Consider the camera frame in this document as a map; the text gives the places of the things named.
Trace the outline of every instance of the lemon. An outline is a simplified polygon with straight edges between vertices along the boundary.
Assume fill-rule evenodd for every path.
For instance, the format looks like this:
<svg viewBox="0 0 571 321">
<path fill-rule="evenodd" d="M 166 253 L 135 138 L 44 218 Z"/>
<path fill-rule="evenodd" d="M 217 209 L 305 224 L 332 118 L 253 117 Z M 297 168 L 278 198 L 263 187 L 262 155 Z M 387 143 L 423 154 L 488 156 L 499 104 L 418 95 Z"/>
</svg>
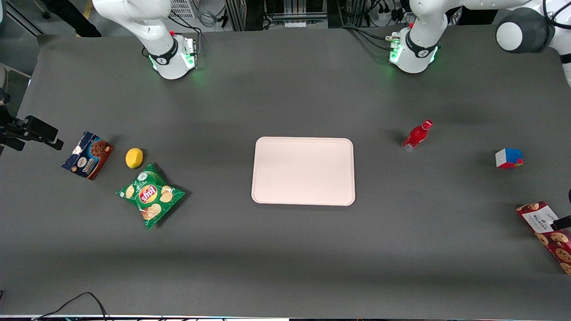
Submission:
<svg viewBox="0 0 571 321">
<path fill-rule="evenodd" d="M 140 149 L 129 149 L 125 156 L 125 163 L 129 168 L 137 168 L 143 162 L 143 151 Z"/>
</svg>

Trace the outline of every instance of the cookie box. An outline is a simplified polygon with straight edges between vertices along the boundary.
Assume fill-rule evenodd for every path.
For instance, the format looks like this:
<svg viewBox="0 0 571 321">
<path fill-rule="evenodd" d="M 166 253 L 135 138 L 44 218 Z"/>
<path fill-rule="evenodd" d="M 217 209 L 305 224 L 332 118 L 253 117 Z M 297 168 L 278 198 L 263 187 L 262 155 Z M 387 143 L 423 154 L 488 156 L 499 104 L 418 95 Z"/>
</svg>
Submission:
<svg viewBox="0 0 571 321">
<path fill-rule="evenodd" d="M 517 213 L 523 217 L 535 232 L 537 238 L 557 259 L 565 273 L 571 275 L 571 232 L 569 230 L 554 231 L 551 223 L 557 220 L 555 213 L 545 202 L 520 206 Z"/>
<path fill-rule="evenodd" d="M 81 177 L 93 180 L 112 151 L 113 145 L 97 135 L 85 131 L 62 167 Z"/>
</svg>

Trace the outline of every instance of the soda bottle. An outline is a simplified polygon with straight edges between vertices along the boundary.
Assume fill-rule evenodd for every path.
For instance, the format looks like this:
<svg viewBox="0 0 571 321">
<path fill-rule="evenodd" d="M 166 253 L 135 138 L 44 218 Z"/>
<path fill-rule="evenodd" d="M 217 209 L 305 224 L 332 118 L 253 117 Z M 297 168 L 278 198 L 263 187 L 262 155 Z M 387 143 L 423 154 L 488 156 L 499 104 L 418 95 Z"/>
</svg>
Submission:
<svg viewBox="0 0 571 321">
<path fill-rule="evenodd" d="M 432 121 L 428 119 L 422 125 L 416 126 L 403 141 L 404 150 L 413 151 L 427 137 L 430 127 L 432 127 Z"/>
</svg>

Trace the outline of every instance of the white tray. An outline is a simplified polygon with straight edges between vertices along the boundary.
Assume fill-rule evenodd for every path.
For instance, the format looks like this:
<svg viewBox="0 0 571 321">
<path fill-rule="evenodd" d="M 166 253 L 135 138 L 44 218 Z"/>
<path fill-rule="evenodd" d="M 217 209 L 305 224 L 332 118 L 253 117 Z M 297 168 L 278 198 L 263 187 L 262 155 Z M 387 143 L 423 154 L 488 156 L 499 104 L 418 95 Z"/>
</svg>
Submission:
<svg viewBox="0 0 571 321">
<path fill-rule="evenodd" d="M 346 138 L 258 139 L 252 199 L 265 204 L 351 205 L 353 143 Z"/>
</svg>

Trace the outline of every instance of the green chip bag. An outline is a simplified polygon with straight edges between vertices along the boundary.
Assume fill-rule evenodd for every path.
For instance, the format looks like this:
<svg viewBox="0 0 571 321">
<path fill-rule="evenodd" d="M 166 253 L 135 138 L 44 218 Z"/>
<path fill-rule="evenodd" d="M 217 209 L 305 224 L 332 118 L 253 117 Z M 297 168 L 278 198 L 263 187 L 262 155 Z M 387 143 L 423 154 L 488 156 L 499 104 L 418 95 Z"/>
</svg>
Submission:
<svg viewBox="0 0 571 321">
<path fill-rule="evenodd" d="M 152 164 L 116 194 L 139 208 L 148 230 L 184 196 L 183 191 L 167 185 Z"/>
</svg>

